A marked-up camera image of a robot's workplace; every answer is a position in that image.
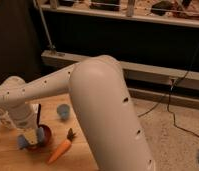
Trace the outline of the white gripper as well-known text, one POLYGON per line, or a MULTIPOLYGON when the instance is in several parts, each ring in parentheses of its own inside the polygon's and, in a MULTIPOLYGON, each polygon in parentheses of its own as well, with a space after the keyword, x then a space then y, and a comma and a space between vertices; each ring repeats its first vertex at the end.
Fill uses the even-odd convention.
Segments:
MULTIPOLYGON (((9 110, 9 116, 17 128, 22 130, 37 129, 37 117, 31 105, 22 105, 9 110)), ((27 130, 24 136, 30 145, 38 143, 35 130, 27 130)))

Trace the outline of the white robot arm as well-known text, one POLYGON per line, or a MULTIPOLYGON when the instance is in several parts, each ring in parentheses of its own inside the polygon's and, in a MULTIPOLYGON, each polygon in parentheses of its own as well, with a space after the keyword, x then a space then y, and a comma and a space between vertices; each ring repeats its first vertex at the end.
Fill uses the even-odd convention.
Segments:
POLYGON ((156 171, 122 67, 113 57, 92 57, 29 83, 10 77, 0 85, 0 109, 17 127, 35 129, 29 102, 64 93, 100 171, 156 171))

